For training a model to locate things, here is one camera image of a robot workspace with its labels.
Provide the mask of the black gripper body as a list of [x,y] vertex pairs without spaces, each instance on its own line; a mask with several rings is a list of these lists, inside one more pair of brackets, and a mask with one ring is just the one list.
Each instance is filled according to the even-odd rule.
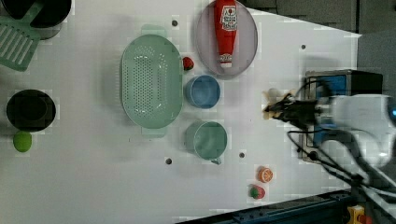
[[294,101],[279,118],[286,122],[298,122],[304,125],[316,123],[316,101]]

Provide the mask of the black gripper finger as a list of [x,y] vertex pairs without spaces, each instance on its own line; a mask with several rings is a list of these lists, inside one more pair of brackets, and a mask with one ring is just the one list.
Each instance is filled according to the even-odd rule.
[[263,111],[264,112],[274,112],[274,113],[282,112],[282,111],[286,110],[287,107],[289,105],[291,105],[291,104],[292,104],[292,101],[290,101],[288,99],[281,100],[281,101],[276,102],[274,104],[269,104],[267,107],[264,108]]

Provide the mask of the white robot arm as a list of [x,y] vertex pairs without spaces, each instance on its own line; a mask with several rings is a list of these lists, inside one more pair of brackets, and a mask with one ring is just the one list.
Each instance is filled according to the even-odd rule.
[[395,99],[383,94],[334,95],[297,100],[291,94],[269,103],[262,110],[265,119],[279,119],[307,130],[319,126],[349,133],[358,145],[356,158],[374,167],[391,161],[395,146]]

